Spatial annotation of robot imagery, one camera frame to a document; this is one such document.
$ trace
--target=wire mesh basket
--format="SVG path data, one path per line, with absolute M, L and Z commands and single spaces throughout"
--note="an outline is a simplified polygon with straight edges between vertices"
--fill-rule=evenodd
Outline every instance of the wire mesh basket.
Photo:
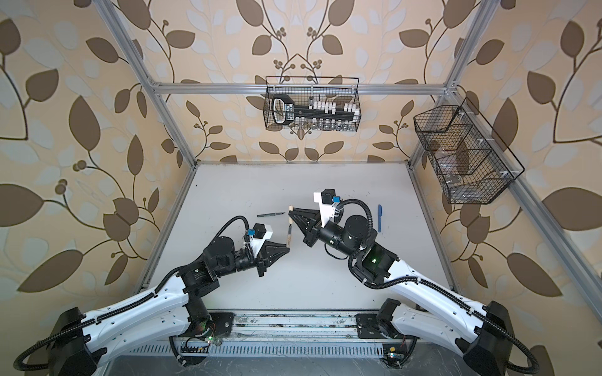
M 356 132 L 362 117 L 358 85 L 352 77 L 268 76 L 265 128 Z
M 443 105 L 414 117 L 416 134 L 424 147 L 443 193 L 450 204 L 488 204 L 524 172 L 524 166 L 491 124 L 484 135 L 474 124 L 479 114 L 465 99 L 460 106 Z M 520 168 L 496 153 L 508 151 Z

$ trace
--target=wallpaper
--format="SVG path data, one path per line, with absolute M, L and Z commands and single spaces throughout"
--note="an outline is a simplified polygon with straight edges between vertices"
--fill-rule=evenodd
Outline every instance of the wallpaper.
M 412 118 L 433 107 L 429 96 L 360 96 L 357 132 L 266 130 L 264 98 L 173 94 L 172 114 L 202 162 L 404 161 L 418 138 Z M 173 152 L 166 139 L 164 152 Z
M 539 361 L 538 376 L 599 374 L 602 325 L 512 194 L 490 205 L 452 206 L 425 166 L 416 167 L 418 181 L 462 294 L 508 309 L 515 336 Z M 510 360 L 527 363 L 517 348 Z
M 60 313 L 132 293 L 188 173 L 163 152 L 163 124 L 89 5 L 0 2 L 7 375 L 23 374 L 14 358 L 46 337 Z
M 476 0 L 114 0 L 158 82 L 445 81 Z
M 501 1 L 459 86 L 598 273 L 601 16 L 596 1 Z M 425 158 L 417 174 L 463 293 L 509 309 L 538 375 L 598 374 L 602 327 L 512 194 L 452 206 Z M 516 349 L 510 359 L 525 362 Z
M 461 80 L 602 274 L 602 3 L 502 2 Z

